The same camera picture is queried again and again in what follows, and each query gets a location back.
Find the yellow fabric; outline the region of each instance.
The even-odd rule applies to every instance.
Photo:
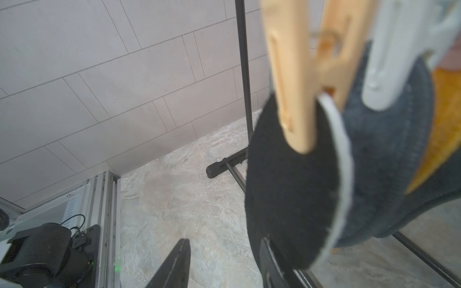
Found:
[[[461,71],[435,69],[435,109],[429,143],[407,194],[429,178],[461,144]]]

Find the black fabric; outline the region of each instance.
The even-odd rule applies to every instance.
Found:
[[[271,95],[248,147],[245,212],[248,238],[259,250],[269,236],[293,268],[308,268],[329,235],[338,203],[338,167],[331,130],[317,103],[317,144],[300,155],[284,140]]]
[[[410,221],[445,202],[461,197],[461,148],[459,148],[421,186],[405,196],[392,220],[377,237],[387,237]]]
[[[362,102],[370,45],[358,67],[343,120],[355,165],[353,206],[337,246],[358,244],[389,223],[418,168],[431,130],[434,92],[431,75],[418,59],[389,109],[377,112]]]

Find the white fabric edge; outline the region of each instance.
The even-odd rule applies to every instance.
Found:
[[[333,216],[330,235],[311,265],[311,268],[326,260],[341,237],[346,225],[346,217],[352,206],[354,188],[354,158],[352,157],[351,142],[344,127],[343,118],[336,108],[335,102],[327,93],[320,94],[317,100],[327,116],[331,137],[336,149],[339,174],[339,202]]]

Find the white plastic clothespin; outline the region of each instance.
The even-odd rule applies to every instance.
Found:
[[[362,100],[373,110],[398,98],[415,60],[434,69],[461,28],[461,0],[381,0]]]

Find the gray tile wall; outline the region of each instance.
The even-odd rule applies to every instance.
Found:
[[[269,62],[259,0],[245,8],[256,110]],[[235,15],[234,0],[0,1],[0,197],[27,208],[244,117]]]

